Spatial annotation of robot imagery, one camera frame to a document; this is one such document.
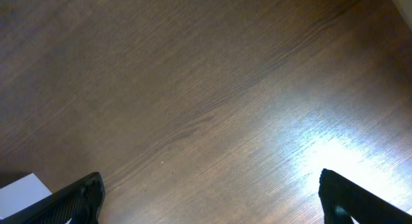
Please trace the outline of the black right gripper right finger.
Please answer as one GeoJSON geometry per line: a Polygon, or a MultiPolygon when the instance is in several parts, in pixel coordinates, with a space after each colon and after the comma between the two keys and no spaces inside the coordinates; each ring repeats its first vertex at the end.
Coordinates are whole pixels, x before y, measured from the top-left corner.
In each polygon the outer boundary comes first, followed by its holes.
{"type": "Polygon", "coordinates": [[[321,172],[319,198],[325,224],[411,223],[410,214],[329,169],[321,172]]]}

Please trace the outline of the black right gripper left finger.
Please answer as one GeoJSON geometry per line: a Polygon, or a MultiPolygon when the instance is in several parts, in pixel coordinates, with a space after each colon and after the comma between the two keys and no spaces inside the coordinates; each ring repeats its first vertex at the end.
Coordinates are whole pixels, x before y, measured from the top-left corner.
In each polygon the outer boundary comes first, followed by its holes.
{"type": "Polygon", "coordinates": [[[2,224],[98,224],[106,192],[93,172],[52,195],[5,218],[2,224]]]}

